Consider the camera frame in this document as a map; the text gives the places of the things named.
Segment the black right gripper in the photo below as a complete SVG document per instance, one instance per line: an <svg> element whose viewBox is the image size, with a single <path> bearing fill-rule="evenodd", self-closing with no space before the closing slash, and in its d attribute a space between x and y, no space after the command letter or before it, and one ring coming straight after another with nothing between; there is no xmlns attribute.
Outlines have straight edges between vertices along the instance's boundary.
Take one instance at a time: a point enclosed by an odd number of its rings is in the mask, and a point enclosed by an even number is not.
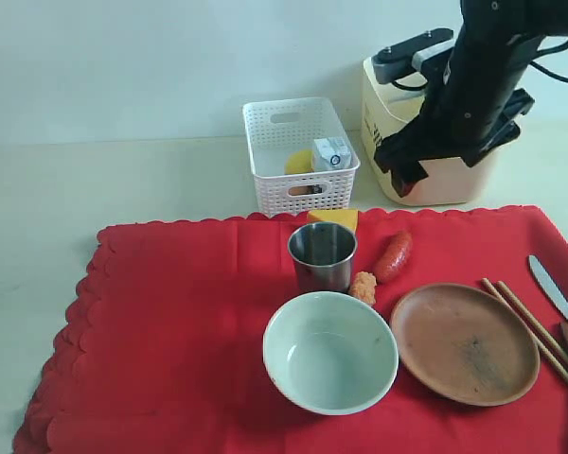
<svg viewBox="0 0 568 454"><path fill-rule="evenodd" d="M448 117L423 108L412 124L382 139L374 161L391 174L393 189L404 198L429 177L420 160L459 157L466 166L476 166L496 148L519 138L516 117L528 114L534 103L526 90L516 89L492 113L461 109Z"/></svg>

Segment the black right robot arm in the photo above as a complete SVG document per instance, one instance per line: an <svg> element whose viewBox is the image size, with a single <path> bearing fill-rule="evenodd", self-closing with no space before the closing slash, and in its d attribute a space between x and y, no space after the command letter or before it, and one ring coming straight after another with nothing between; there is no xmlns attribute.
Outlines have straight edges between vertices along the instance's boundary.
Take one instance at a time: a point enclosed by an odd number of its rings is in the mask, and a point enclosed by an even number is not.
<svg viewBox="0 0 568 454"><path fill-rule="evenodd" d="M463 1L459 33L436 28L371 59L380 84L400 88L419 73L417 116L377 145L374 162L407 197L428 179L425 161L458 158L468 168L516 140L515 119L534 99L517 84L538 58L568 49L568 1Z"/></svg>

